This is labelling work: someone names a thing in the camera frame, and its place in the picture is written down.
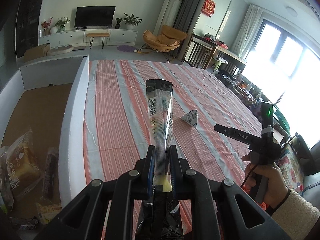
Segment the white fleece sleeve forearm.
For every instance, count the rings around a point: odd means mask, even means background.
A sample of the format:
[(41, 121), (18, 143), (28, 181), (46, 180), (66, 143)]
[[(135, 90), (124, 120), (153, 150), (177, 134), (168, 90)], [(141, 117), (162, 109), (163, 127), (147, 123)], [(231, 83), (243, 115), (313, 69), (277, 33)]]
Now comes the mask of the white fleece sleeve forearm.
[(288, 191), (271, 217), (291, 239), (319, 239), (319, 209), (295, 191)]

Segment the person's right hand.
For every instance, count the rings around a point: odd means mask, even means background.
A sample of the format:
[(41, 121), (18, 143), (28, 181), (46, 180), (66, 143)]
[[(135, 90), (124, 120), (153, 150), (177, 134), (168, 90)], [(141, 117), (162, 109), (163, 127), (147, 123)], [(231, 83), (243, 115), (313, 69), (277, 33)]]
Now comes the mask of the person's right hand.
[(256, 185), (257, 181), (253, 177), (254, 173), (268, 178), (267, 191), (263, 202), (268, 206), (269, 211), (276, 212), (285, 203), (291, 192), (285, 185), (280, 168), (275, 163), (272, 165), (257, 165), (255, 167), (250, 161), (249, 154), (244, 155), (241, 159), (249, 162), (245, 168), (247, 179), (244, 182), (245, 188), (251, 190)]

